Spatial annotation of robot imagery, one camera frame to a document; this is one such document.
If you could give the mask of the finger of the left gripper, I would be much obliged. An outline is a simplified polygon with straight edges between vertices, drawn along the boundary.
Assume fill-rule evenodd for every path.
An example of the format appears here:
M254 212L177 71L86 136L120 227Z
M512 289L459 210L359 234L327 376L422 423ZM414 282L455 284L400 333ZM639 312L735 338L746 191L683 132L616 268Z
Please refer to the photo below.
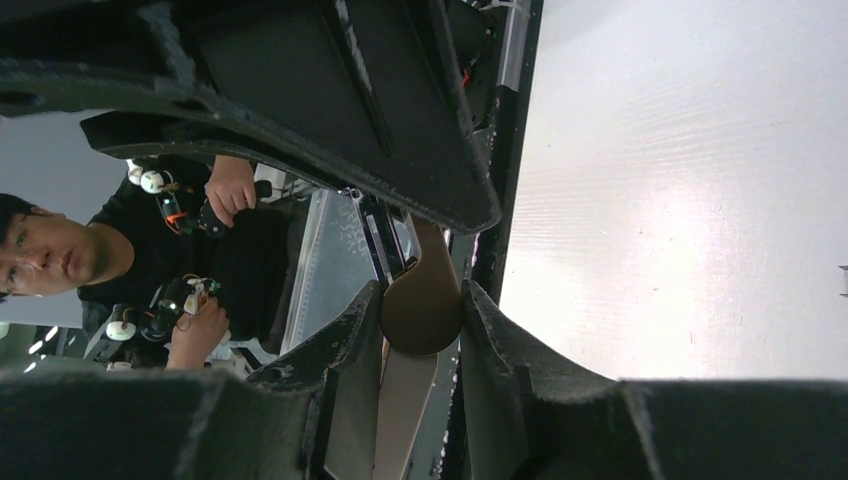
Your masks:
M5 1L1 113L118 159L228 154L465 234L501 217L446 1Z

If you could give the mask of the operator lower hand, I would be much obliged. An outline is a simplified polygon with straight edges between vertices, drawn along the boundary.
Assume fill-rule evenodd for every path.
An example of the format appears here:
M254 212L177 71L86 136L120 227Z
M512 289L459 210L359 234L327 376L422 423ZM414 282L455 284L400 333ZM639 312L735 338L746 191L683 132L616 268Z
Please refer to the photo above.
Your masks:
M181 316L172 330L166 370L203 369L229 329L226 310L209 297L194 315Z

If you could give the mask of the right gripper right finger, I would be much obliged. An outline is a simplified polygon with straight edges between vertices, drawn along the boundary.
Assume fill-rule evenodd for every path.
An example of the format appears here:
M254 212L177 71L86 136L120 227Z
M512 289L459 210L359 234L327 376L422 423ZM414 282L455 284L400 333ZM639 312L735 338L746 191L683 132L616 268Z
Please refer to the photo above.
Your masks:
M476 479L843 479L847 386L616 381L462 288L461 373Z

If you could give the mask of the small beige stapler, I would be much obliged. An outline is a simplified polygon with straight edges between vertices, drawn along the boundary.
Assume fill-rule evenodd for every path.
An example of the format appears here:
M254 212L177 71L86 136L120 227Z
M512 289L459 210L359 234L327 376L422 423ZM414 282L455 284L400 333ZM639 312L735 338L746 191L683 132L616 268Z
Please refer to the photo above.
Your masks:
M379 323L387 352L381 377L373 478L403 477L434 382L438 355L459 336L461 295L441 228L407 213L418 254L406 258L392 209L355 188L351 198L383 289Z

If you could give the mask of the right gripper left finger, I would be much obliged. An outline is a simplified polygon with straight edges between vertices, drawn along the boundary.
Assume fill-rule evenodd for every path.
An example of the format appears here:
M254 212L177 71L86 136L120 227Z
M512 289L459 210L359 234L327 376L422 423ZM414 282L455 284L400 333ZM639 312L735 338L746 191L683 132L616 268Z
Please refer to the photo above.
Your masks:
M368 479L382 290L246 379L31 372L1 385L5 479Z

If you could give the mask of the operator upper hand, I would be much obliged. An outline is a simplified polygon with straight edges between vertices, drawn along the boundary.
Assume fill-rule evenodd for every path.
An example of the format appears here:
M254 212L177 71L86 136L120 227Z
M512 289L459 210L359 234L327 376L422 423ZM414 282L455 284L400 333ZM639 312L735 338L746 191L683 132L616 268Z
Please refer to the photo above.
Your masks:
M215 216L232 227L239 212L254 209L257 204L252 164L242 158L217 155L205 191Z

